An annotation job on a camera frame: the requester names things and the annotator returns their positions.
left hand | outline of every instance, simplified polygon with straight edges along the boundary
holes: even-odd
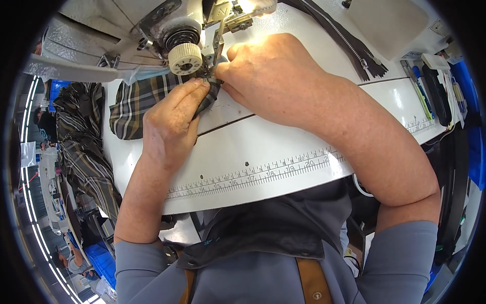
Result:
[[[143,116],[143,152],[170,175],[184,164],[197,138],[199,116],[191,121],[209,92],[209,83],[191,79],[175,87]]]

metal zipper teeth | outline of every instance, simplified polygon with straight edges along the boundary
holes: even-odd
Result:
[[[339,35],[339,37],[341,37],[341,39],[344,41],[344,43],[347,45],[347,47],[349,47],[349,49],[353,52],[353,54],[356,56],[356,58],[358,58],[363,69],[367,69],[368,63],[366,62],[366,60],[364,60],[363,58],[361,58],[361,56],[358,55],[358,52],[353,48],[353,46],[348,41],[348,39],[346,39],[346,37],[344,37],[343,33],[341,33],[341,31],[336,27],[336,25],[334,23],[332,23],[332,21],[329,18],[327,18],[324,14],[322,14],[321,12],[316,10],[313,6],[311,6],[307,1],[305,1],[305,0],[301,0],[301,1],[305,5],[307,5],[308,7],[312,8],[316,13],[318,13],[322,18],[324,18],[329,23],[329,25],[332,27],[332,29]]]

plaid fabric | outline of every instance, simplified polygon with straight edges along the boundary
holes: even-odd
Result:
[[[56,109],[59,164],[69,184],[89,195],[116,222],[122,196],[103,155],[101,139],[104,91],[100,83],[73,82],[61,88]]]
[[[172,89],[194,75],[178,76],[172,73],[134,82],[131,86],[120,84],[116,103],[110,106],[111,131],[122,140],[143,137],[142,119],[146,111],[164,99]],[[216,100],[221,81],[206,78],[211,83],[209,93],[202,103],[210,105]]]

gray sleeve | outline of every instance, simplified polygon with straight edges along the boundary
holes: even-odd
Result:
[[[167,268],[167,256],[154,244],[115,245],[117,303],[126,304]]]
[[[367,303],[420,303],[430,278],[437,225],[416,221],[373,238],[363,275],[356,279]]]

right hand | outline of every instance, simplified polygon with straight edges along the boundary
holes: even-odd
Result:
[[[326,101],[335,97],[330,90],[343,83],[321,69],[291,34],[236,44],[227,57],[230,62],[218,64],[215,73],[225,82],[222,88],[253,113],[280,125],[309,130],[322,120]]]

